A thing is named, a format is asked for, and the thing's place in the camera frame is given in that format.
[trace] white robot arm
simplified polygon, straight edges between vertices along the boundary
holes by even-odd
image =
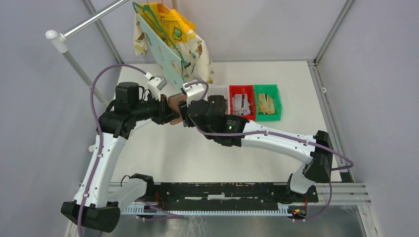
[[[288,188],[299,194],[306,193],[316,182],[330,182],[332,154],[308,145],[319,143],[332,148],[326,132],[319,131],[315,136],[292,134],[240,116],[221,115],[206,101],[207,88],[199,82],[184,85],[182,92],[187,99],[178,104],[180,112],[177,113],[169,106],[166,96],[160,93],[165,84],[164,78],[151,78],[148,82],[151,94],[147,101],[139,100],[138,84],[123,82],[117,86],[114,111],[107,110],[99,118],[103,131],[100,159],[97,159],[100,138],[96,136],[90,165],[74,201],[63,203],[61,208],[61,212],[74,223],[77,223],[77,213],[83,205],[83,226],[111,232],[118,223],[120,212],[145,195],[147,186],[153,184],[150,176],[134,175],[123,187],[108,194],[117,159],[139,120],[151,119],[157,124],[165,124],[181,116],[184,126],[196,127],[208,139],[223,146],[255,147],[293,157],[302,165],[291,175]],[[95,166],[89,193],[85,194],[85,186]]]

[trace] cartoon print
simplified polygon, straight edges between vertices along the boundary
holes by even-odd
[[[147,49],[144,49],[144,47],[141,47],[141,46],[139,46],[139,45],[134,45],[134,48],[136,49],[136,50],[138,50],[138,51],[140,51],[140,54],[141,55],[145,55],[145,54],[147,54]]]
[[[201,54],[202,54],[202,44],[201,43],[202,43],[202,40],[197,42],[198,48],[197,48],[197,50],[195,50],[195,52],[197,52],[199,54],[199,58],[201,58]]]
[[[162,60],[164,61],[165,59],[163,58],[163,54],[162,54],[162,48],[160,48],[160,45],[158,47],[159,51],[160,51],[160,55],[162,56]]]
[[[208,58],[209,58],[209,62],[208,62],[208,64],[207,64],[207,66],[209,66],[211,63],[212,63],[212,61],[211,61],[211,58],[210,58],[210,55],[208,54]]]
[[[144,32],[140,35],[140,37],[138,37],[138,41],[140,41],[139,43],[141,43],[141,41],[144,39]]]
[[[148,44],[149,44],[150,46],[153,46],[153,45],[151,44],[151,40],[150,40],[150,37],[148,36],[148,34],[145,34],[145,37],[147,38]]]
[[[186,62],[186,61],[183,61],[183,67],[184,68],[187,68],[187,67],[189,67],[191,65],[191,62]]]
[[[209,77],[208,77],[208,81],[207,81],[209,84],[212,84],[214,82],[214,74],[215,74],[214,71],[211,71],[209,73]]]
[[[173,29],[173,38],[177,41],[181,41],[182,40],[181,36],[182,36],[182,31],[179,28],[175,27]]]
[[[139,51],[143,51],[143,47],[139,46],[139,45],[134,45],[134,48],[139,50]]]
[[[197,34],[194,31],[192,31],[192,32],[190,32],[186,35],[186,39],[188,40],[188,42],[190,42],[191,39],[195,39],[196,36],[197,36]]]
[[[192,55],[192,58],[193,58],[193,59],[196,59],[196,54],[195,54],[195,53],[193,53],[193,52],[189,51],[189,54],[190,54],[190,55]]]
[[[171,65],[173,66],[173,69],[179,74],[182,75],[182,70],[180,69],[179,65],[176,64],[175,61],[171,62]]]

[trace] purple cable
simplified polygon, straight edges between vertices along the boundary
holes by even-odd
[[[96,87],[96,83],[99,80],[100,76],[102,76],[102,74],[104,74],[107,70],[109,70],[111,68],[115,68],[115,67],[129,67],[129,68],[135,69],[137,71],[140,71],[143,74],[146,74],[145,71],[143,71],[143,70],[141,70],[141,69],[139,69],[137,67],[134,67],[132,65],[129,65],[129,64],[115,64],[115,65],[111,65],[111,66],[103,69],[101,72],[99,72],[99,74],[94,79],[94,81],[92,83],[92,86],[91,86],[91,90],[90,90],[90,106],[91,106],[91,109],[92,109],[94,121],[96,122],[97,133],[99,134],[99,149],[97,151],[97,154],[98,155],[102,154],[103,133],[102,133],[102,128],[100,127],[100,124],[99,124],[99,119],[97,117],[96,110],[94,108],[94,101],[93,101],[93,98],[94,98],[94,89]],[[94,165],[92,167],[91,173],[89,175],[89,178],[87,179],[86,187],[84,188],[84,194],[88,194],[88,192],[89,192],[90,185],[91,185],[91,182],[92,182],[93,177],[94,177],[94,173],[96,172],[97,165],[99,164],[99,160],[100,160],[100,157],[97,156],[96,157],[96,160],[94,162]],[[84,208],[84,204],[85,203],[86,203],[86,197],[83,197],[82,198],[82,201],[80,203],[79,214],[78,214],[78,217],[77,217],[77,232],[79,233],[79,237],[83,237],[83,233],[82,233],[82,215],[83,215],[83,208]]]
[[[156,211],[159,211],[159,212],[161,212],[161,213],[164,213],[164,214],[169,215],[169,216],[167,216],[167,217],[158,218],[158,219],[145,219],[145,221],[162,221],[162,220],[169,220],[169,219],[184,218],[184,216],[182,216],[182,215],[177,215],[177,214],[173,214],[173,213],[170,213],[170,212],[167,212],[167,211],[163,211],[163,210],[161,210],[161,209],[159,209],[159,208],[157,208],[157,207],[153,206],[151,203],[146,202],[146,201],[144,201],[144,200],[137,199],[137,200],[135,200],[135,201],[142,202],[143,204],[145,204],[145,205],[149,206],[149,207],[150,207],[151,209],[153,209],[153,210],[156,210]]]
[[[196,85],[196,84],[204,84],[205,85],[205,91],[204,91],[204,94],[201,97],[201,100],[203,100],[205,98],[205,96],[207,95],[208,89],[209,89],[210,86],[205,81],[193,81],[191,83],[186,84],[185,87]]]
[[[200,130],[196,125],[195,125],[195,127],[197,128],[197,130],[200,133],[202,133],[205,136],[234,137],[234,136],[246,136],[246,135],[253,135],[253,134],[266,134],[266,131],[253,131],[253,132],[240,132],[240,133],[204,132],[204,131]],[[282,133],[278,133],[278,132],[268,132],[267,134],[268,135],[274,135],[274,136],[277,136],[277,137],[286,138],[286,139],[293,140],[293,141],[296,141],[296,142],[301,142],[301,143],[306,143],[307,142],[306,140],[296,138],[296,137],[291,137],[291,136],[288,136],[288,135],[285,135],[285,134],[282,134]],[[347,165],[347,166],[332,168],[332,171],[341,170],[341,169],[349,169],[349,168],[352,168],[354,166],[354,163],[351,159],[349,159],[348,157],[342,155],[341,153],[339,153],[335,150],[332,150],[328,147],[325,147],[321,144],[317,144],[317,143],[314,143],[314,142],[308,142],[308,144],[311,145],[311,146],[315,146],[315,147],[321,148],[323,150],[326,150],[326,151],[328,151],[332,154],[335,154],[338,157],[344,159],[345,161],[347,161],[349,163],[349,165]]]

